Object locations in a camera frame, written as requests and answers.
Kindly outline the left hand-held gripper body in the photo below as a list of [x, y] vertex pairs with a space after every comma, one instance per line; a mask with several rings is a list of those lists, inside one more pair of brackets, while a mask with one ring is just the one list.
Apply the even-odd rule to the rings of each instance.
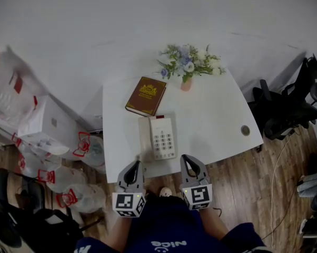
[[112, 193], [112, 208], [120, 217], [139, 217], [145, 207], [143, 180], [131, 184], [118, 182], [116, 192]]

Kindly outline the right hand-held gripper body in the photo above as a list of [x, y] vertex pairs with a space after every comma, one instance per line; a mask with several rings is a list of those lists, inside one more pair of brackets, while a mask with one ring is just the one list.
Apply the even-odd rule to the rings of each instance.
[[208, 208], [213, 200], [212, 184], [207, 178], [181, 184], [183, 200], [190, 210]]

